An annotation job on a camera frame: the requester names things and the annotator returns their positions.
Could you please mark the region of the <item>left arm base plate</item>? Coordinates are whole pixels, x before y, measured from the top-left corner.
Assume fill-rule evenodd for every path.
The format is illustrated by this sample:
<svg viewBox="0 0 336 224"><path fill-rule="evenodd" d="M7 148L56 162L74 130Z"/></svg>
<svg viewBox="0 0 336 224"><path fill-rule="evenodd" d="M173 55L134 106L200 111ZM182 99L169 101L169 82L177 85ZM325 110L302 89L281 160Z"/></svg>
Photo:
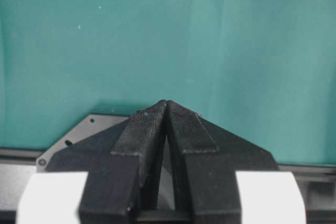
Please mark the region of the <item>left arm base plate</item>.
<svg viewBox="0 0 336 224"><path fill-rule="evenodd" d="M37 172L40 173L46 170L49 161L56 152L119 124L128 118L125 115L88 114L50 148L38 156L36 159Z"/></svg>

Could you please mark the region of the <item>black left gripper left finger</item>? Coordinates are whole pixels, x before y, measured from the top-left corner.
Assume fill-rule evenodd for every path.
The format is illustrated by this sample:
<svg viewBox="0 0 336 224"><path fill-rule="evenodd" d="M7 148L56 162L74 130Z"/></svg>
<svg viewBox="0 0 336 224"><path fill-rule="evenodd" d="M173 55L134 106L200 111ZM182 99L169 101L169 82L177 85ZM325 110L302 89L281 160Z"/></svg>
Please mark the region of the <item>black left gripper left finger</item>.
<svg viewBox="0 0 336 224"><path fill-rule="evenodd" d="M133 223L158 203L167 102L56 152L48 172L87 172L81 223Z"/></svg>

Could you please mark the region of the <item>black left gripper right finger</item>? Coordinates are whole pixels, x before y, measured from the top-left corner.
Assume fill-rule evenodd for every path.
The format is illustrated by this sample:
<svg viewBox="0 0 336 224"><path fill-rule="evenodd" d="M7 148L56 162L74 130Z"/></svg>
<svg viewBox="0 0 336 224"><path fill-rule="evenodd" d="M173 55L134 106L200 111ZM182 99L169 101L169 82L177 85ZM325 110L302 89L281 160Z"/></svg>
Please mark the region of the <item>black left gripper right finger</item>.
<svg viewBox="0 0 336 224"><path fill-rule="evenodd" d="M236 171L278 171L267 150L167 102L175 208L193 223L241 223Z"/></svg>

